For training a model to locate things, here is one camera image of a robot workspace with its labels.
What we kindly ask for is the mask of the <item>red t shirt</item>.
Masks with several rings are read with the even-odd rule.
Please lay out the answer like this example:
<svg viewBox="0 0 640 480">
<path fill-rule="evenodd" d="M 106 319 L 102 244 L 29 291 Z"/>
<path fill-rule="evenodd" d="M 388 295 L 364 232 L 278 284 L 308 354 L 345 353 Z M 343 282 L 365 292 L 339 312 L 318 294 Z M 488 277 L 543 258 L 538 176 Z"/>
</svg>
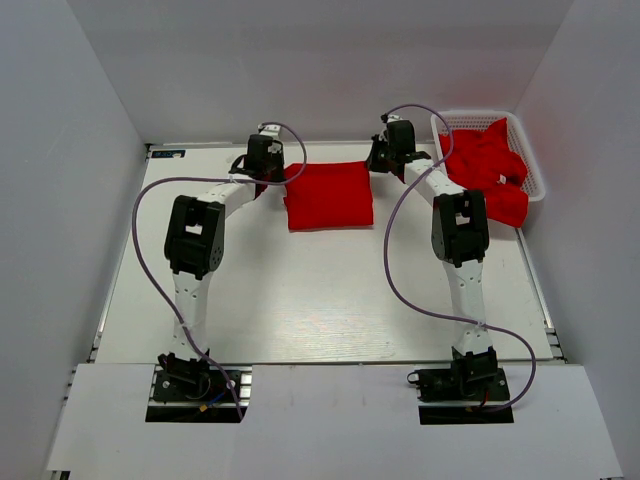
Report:
<svg viewBox="0 0 640 480">
<path fill-rule="evenodd" d="M 284 205 L 291 232 L 360 229 L 374 224 L 365 163 L 294 163 L 284 169 Z"/>
</svg>

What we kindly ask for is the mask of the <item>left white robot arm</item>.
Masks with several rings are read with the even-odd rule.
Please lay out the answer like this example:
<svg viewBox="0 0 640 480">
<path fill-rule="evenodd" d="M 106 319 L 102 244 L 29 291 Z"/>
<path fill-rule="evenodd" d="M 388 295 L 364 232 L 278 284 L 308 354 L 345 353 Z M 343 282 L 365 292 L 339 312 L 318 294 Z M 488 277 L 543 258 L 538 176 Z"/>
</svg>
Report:
<svg viewBox="0 0 640 480">
<path fill-rule="evenodd" d="M 180 195 L 173 203 L 164 255 L 174 281 L 174 339 L 199 354 L 209 352 L 206 328 L 208 292 L 224 254 L 225 221 L 284 176 L 280 127 L 268 124 L 249 137 L 247 151 L 231 165 L 228 180 L 199 196 Z"/>
</svg>

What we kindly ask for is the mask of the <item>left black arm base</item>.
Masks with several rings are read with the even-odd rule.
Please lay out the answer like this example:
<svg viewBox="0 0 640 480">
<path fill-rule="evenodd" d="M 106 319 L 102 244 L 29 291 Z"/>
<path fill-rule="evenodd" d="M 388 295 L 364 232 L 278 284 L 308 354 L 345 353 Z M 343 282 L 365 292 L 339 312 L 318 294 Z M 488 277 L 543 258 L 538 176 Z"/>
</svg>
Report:
<svg viewBox="0 0 640 480">
<path fill-rule="evenodd" d="M 176 424 L 237 424 L 249 405 L 252 370 L 224 372 L 200 359 L 158 356 L 145 421 Z"/>
</svg>

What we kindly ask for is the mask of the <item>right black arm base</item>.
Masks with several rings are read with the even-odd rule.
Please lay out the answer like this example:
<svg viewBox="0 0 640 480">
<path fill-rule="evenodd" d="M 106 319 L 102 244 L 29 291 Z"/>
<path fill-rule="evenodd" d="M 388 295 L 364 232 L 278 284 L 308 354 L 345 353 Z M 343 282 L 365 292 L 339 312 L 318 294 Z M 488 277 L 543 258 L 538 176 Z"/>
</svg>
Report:
<svg viewBox="0 0 640 480">
<path fill-rule="evenodd" d="M 474 354 L 454 352 L 446 368 L 410 372 L 407 382 L 417 390 L 422 426 L 512 424 L 506 404 L 510 391 L 493 348 Z"/>
</svg>

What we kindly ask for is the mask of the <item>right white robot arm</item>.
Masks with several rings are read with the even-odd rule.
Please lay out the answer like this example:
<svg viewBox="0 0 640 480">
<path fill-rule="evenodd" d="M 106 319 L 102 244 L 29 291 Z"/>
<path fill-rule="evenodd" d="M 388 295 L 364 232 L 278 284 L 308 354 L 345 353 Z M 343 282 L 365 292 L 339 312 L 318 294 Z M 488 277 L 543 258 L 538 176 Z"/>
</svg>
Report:
<svg viewBox="0 0 640 480">
<path fill-rule="evenodd" d="M 372 137 L 366 160 L 371 172 L 396 176 L 432 207 L 431 243 L 442 262 L 458 323 L 454 359 L 487 354 L 493 343 L 485 327 L 483 260 L 489 246 L 484 195 L 466 190 L 416 149 L 413 124 L 397 115 L 382 117 L 384 128 Z"/>
</svg>

